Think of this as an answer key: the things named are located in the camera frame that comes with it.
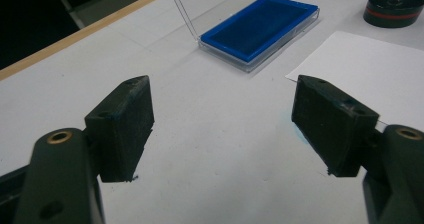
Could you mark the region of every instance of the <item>transparent box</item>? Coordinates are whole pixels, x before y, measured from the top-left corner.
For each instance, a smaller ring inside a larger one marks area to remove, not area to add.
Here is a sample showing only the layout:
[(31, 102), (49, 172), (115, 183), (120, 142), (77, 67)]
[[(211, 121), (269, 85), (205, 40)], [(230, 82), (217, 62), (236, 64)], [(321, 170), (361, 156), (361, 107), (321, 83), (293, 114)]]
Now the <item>transparent box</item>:
[(199, 47), (251, 72), (319, 15), (291, 0), (175, 0)]

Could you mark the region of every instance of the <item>white paper sheet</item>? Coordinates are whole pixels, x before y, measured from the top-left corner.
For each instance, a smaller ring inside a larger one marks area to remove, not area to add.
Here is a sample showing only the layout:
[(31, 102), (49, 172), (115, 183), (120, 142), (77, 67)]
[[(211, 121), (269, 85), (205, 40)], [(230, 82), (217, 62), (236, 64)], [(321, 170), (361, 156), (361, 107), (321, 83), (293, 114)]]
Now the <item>white paper sheet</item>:
[(331, 82), (385, 124), (424, 131), (424, 51), (335, 32), (286, 77), (300, 74)]

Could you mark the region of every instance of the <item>blue tray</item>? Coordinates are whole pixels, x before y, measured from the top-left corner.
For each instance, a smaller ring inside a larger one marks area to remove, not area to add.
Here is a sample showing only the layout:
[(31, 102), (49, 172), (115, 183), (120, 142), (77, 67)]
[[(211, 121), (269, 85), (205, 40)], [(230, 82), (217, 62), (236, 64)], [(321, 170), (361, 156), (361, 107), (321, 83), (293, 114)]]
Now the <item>blue tray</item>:
[(200, 40), (249, 63), (317, 10), (315, 5), (290, 0), (257, 0)]

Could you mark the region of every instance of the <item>white tabletop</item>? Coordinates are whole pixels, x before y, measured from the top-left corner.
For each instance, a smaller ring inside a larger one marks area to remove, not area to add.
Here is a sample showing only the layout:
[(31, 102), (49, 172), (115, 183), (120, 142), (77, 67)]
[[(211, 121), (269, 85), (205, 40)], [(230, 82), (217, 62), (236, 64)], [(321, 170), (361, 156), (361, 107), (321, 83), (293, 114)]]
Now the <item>white tabletop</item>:
[(424, 50), (412, 26), (367, 24), (367, 0), (297, 0), (316, 25), (246, 74), (198, 49), (173, 0), (157, 0), (0, 82), (0, 175), (28, 164), (50, 131), (84, 116), (122, 81), (149, 75), (156, 122), (132, 183), (101, 184), (107, 223), (367, 223), (361, 170), (337, 179), (290, 116), (285, 78), (341, 30)]

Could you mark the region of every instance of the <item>black round container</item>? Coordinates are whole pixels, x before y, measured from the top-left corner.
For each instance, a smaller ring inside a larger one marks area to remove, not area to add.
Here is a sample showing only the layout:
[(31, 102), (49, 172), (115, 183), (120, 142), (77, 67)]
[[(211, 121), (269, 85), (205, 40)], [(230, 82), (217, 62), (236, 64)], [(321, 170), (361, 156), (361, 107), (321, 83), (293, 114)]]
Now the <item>black round container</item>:
[(378, 27), (406, 27), (417, 20), (423, 6), (424, 0), (368, 0), (364, 20)]

